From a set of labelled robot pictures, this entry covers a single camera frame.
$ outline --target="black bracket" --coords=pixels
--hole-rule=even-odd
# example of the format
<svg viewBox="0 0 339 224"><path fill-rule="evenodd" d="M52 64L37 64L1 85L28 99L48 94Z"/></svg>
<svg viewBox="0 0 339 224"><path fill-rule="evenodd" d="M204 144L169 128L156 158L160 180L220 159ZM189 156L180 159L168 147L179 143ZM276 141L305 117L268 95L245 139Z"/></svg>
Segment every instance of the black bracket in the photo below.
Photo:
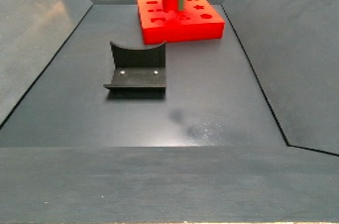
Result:
<svg viewBox="0 0 339 224"><path fill-rule="evenodd" d="M107 89L165 89L165 43L131 49L111 42L115 71Z"/></svg>

